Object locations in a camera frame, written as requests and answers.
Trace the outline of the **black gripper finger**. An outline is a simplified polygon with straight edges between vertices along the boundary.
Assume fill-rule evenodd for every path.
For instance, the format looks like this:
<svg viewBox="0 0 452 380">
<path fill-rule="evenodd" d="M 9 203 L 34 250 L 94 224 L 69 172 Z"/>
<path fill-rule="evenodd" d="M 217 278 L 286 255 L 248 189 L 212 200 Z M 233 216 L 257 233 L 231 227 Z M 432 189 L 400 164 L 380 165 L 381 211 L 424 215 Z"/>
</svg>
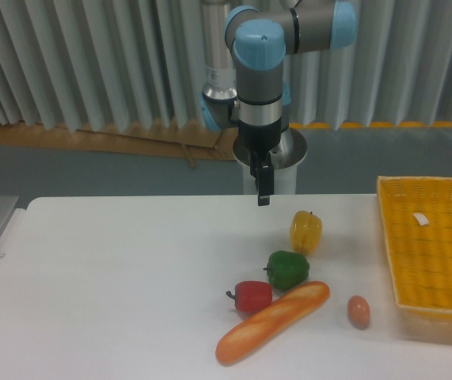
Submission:
<svg viewBox="0 0 452 380">
<path fill-rule="evenodd" d="M 269 205 L 273 195 L 273 164 L 269 153 L 250 152 L 250 174 L 256 185 L 257 204 Z"/>
</svg>

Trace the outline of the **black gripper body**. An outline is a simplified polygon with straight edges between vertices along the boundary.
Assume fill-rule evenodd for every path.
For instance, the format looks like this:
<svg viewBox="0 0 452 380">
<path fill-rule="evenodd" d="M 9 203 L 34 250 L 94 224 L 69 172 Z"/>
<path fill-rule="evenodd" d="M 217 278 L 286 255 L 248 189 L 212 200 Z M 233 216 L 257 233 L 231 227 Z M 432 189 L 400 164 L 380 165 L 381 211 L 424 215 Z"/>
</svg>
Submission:
<svg viewBox="0 0 452 380">
<path fill-rule="evenodd" d="M 280 121 L 260 126 L 244 121 L 238 123 L 239 150 L 250 166 L 253 165 L 253 158 L 265 159 L 267 153 L 279 144 L 280 136 Z"/>
</svg>

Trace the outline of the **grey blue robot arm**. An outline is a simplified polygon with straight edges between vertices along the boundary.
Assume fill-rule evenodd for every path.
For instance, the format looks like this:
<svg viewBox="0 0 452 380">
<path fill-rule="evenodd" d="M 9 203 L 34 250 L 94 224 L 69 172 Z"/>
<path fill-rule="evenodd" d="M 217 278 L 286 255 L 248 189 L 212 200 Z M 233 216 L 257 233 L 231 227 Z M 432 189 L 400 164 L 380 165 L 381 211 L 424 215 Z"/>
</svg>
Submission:
<svg viewBox="0 0 452 380">
<path fill-rule="evenodd" d="M 306 155 L 289 130 L 291 92 L 283 80 L 289 55 L 345 48 L 356 38 L 358 17 L 346 1 L 284 1 L 261 12 L 232 1 L 202 1 L 207 78 L 199 99 L 211 131 L 237 129 L 235 158 L 248 170 L 257 202 L 280 191 L 276 174 Z"/>
</svg>

